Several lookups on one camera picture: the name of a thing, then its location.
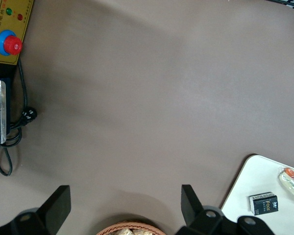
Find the white table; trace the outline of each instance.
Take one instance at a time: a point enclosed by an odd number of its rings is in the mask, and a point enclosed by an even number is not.
[[[242,215],[253,215],[249,196],[271,191],[278,197],[279,211],[257,217],[264,220],[276,235],[294,235],[294,196],[278,179],[285,167],[289,166],[260,155],[248,158],[222,207],[224,215],[234,222]]]

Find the plastic wrapper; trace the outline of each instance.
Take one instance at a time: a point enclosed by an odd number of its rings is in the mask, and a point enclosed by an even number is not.
[[[130,229],[122,229],[116,232],[116,235],[134,235]]]
[[[141,230],[141,229],[134,229],[133,234],[134,235],[152,235],[151,232],[144,231],[144,230]]]
[[[294,171],[290,168],[284,168],[279,175],[279,179],[283,186],[294,195]]]

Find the black box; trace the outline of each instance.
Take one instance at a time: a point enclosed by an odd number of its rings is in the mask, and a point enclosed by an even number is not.
[[[254,215],[277,212],[278,198],[272,192],[264,192],[249,196],[250,209]]]

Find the black power cable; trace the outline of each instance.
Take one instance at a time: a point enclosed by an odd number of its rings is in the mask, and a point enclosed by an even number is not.
[[[2,169],[0,165],[0,173],[4,176],[10,176],[13,170],[13,165],[11,161],[10,154],[8,152],[8,148],[11,148],[15,145],[17,145],[21,139],[22,139],[22,126],[25,126],[26,124],[32,122],[37,117],[37,112],[34,108],[28,107],[28,97],[27,97],[27,90],[24,80],[24,74],[23,74],[23,68],[21,60],[18,60],[18,67],[19,67],[19,73],[20,73],[20,79],[22,84],[22,90],[23,90],[23,112],[21,117],[18,119],[17,122],[11,123],[10,131],[17,131],[16,135],[14,137],[6,139],[5,143],[0,144],[0,149],[2,148],[5,152],[6,159],[9,163],[9,171],[6,172]]]
[[[289,1],[283,1],[283,0],[268,0],[268,1],[280,3],[280,4],[283,4],[283,5],[294,6],[294,3],[293,2],[289,2]]]

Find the control panel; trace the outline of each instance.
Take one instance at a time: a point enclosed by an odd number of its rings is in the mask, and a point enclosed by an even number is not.
[[[0,0],[0,63],[16,65],[34,0]]]

